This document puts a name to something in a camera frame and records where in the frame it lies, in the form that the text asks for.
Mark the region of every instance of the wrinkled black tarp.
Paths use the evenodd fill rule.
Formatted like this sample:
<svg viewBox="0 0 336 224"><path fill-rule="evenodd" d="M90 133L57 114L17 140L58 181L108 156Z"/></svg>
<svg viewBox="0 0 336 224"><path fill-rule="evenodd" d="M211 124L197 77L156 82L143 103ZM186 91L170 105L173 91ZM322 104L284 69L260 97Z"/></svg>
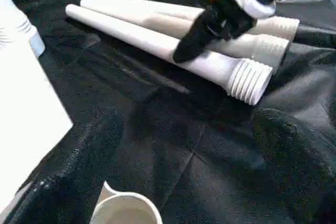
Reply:
<svg viewBox="0 0 336 224"><path fill-rule="evenodd" d="M106 180L146 195L164 223L292 223L253 138L252 108L218 86L67 19L80 0L16 0L47 50L40 63L72 120L114 106L122 143ZM157 0L197 5L198 0ZM279 15L336 28L329 1L281 4ZM295 116L334 143L336 55L292 45L257 108Z"/></svg>

